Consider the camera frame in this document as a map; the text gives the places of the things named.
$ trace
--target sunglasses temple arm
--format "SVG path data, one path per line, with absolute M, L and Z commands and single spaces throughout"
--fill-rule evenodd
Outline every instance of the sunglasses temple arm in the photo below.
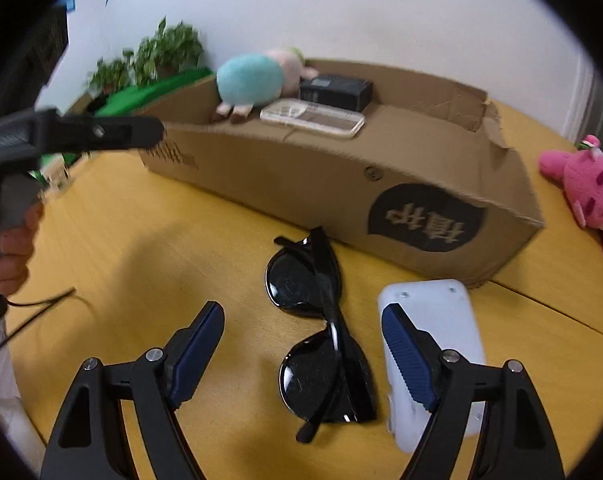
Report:
M 339 384 L 339 368 L 340 362 L 339 359 L 337 359 L 335 360 L 335 371 L 333 372 L 333 377 L 330 382 L 330 388 L 328 388 L 326 395 L 324 396 L 315 413 L 313 413 L 309 420 L 307 420 L 299 431 L 297 431 L 297 436 L 295 437 L 297 442 L 301 444 L 310 444 L 310 442 L 312 442 L 312 440 L 315 438 L 315 435 L 319 430 L 319 426 L 326 416 L 326 412 L 329 410 L 330 406 L 332 406 L 332 403 L 335 400 L 335 396 L 337 394 L 337 384 Z
M 282 247 L 283 249 L 286 249 L 287 251 L 290 251 L 295 256 L 297 256 L 299 262 L 310 272 L 315 272 L 315 267 L 312 263 L 312 257 L 310 256 L 308 250 L 304 248 L 304 246 L 300 246 L 299 244 L 296 244 L 295 242 L 288 240 L 288 238 L 284 238 L 283 236 L 278 236 L 274 239 L 274 242 L 278 246 Z

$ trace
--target cardboard box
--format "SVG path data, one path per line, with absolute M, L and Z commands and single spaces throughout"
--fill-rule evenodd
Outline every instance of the cardboard box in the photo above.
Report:
M 436 278 L 469 286 L 496 273 L 543 227 L 520 155 L 486 93 L 398 68 L 316 60 L 373 82 L 353 139 L 262 123 L 209 124 L 214 77 L 141 113 L 166 123 L 147 167 Z

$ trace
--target plush toy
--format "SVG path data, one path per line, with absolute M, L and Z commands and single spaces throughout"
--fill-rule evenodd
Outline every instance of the plush toy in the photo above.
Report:
M 541 154 L 542 175 L 563 184 L 575 220 L 603 231 L 603 153 L 599 139 L 585 138 L 585 150 L 576 153 L 549 151 Z
M 213 120 L 230 115 L 232 123 L 245 121 L 255 105 L 268 104 L 280 96 L 293 96 L 302 78 L 312 79 L 318 75 L 317 70 L 305 66 L 303 56 L 296 49 L 233 57 L 217 71 L 221 104 Z

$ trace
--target green cloth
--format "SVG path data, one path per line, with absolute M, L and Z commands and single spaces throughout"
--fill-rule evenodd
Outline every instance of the green cloth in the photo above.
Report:
M 108 97 L 108 101 L 103 108 L 100 108 L 95 114 L 96 117 L 115 116 L 130 113 L 137 108 L 147 105 L 159 97 L 177 90 L 182 86 L 189 85 L 195 81 L 212 75 L 208 68 L 194 68 L 184 70 L 183 72 L 157 81 L 145 88 L 130 86 Z

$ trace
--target black sunglasses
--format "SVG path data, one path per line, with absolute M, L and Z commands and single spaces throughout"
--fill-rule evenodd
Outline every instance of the black sunglasses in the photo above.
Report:
M 274 242 L 281 250 L 266 267 L 270 299 L 290 314 L 326 321 L 325 329 L 288 352 L 279 372 L 283 402 L 306 420 L 297 441 L 307 444 L 323 422 L 376 419 L 373 374 L 339 309 L 341 271 L 324 230 L 314 228 L 300 242 L 284 237 Z

